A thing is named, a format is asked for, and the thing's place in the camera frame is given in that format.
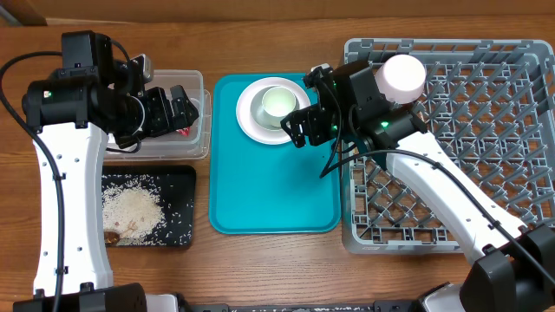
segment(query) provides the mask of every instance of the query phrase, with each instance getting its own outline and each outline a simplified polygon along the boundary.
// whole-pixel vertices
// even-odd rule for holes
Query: black tray
[[[185,247],[193,238],[194,190],[196,172],[190,166],[104,166],[102,192],[108,185],[124,185],[140,175],[154,177],[153,184],[141,182],[147,189],[159,188],[160,202],[166,225],[157,227],[142,242],[128,242],[126,246]]]

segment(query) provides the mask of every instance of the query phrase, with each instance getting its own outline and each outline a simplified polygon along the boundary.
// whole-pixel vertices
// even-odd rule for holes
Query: dish rack
[[[555,224],[555,57],[536,40],[351,39],[344,62],[426,67],[414,110],[451,160],[526,224]],[[343,166],[343,244],[354,253],[460,252],[434,213],[371,159]]]

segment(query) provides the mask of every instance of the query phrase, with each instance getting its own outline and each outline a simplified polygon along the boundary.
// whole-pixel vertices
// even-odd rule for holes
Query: white plate
[[[260,126],[252,117],[251,104],[252,99],[258,92],[265,88],[277,86],[288,88],[297,97],[299,109],[310,106],[309,96],[295,82],[285,78],[268,77],[251,83],[243,90],[243,93],[239,96],[236,110],[237,122],[243,132],[251,139],[269,145],[287,143],[291,138],[284,130],[268,130]]]

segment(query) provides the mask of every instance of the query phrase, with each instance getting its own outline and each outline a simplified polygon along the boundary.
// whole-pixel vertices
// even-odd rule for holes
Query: plastic bin
[[[451,160],[526,224],[555,224],[555,57],[538,40],[351,39],[344,62],[409,54],[427,70],[415,103]],[[460,252],[421,199],[371,159],[343,167],[343,245],[354,253]]]
[[[158,138],[146,138],[142,141],[142,147],[137,153],[106,152],[106,161],[179,160],[206,157],[210,148],[212,107],[210,93],[204,90],[202,74],[196,70],[154,70],[154,80],[149,82],[146,88],[164,88],[167,99],[171,100],[170,87],[175,85],[183,86],[187,96],[199,110],[199,118],[190,127],[189,134],[184,136],[174,132]],[[118,148],[113,138],[110,138],[108,147]]]

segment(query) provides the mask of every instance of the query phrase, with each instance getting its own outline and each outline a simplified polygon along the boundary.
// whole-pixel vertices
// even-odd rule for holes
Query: clear plastic container
[[[137,153],[106,152],[106,161],[179,160],[206,157],[210,148],[212,107],[210,93],[204,90],[202,74],[196,70],[154,70],[154,80],[145,88],[164,88],[167,99],[171,100],[170,87],[175,85],[181,85],[185,89],[189,100],[199,110],[199,118],[190,126],[188,135],[173,132],[158,138],[146,138]],[[118,148],[111,136],[108,147]]]

